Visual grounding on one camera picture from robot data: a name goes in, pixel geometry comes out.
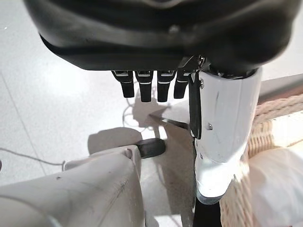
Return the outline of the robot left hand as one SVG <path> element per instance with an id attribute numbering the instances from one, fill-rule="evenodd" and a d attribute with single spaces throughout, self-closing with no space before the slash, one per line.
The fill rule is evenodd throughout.
<path id="1" fill-rule="evenodd" d="M 26 0 L 45 46 L 85 70 L 110 70 L 132 97 L 189 86 L 196 196 L 215 204 L 235 174 L 258 102 L 261 67 L 287 47 L 300 0 Z"/>

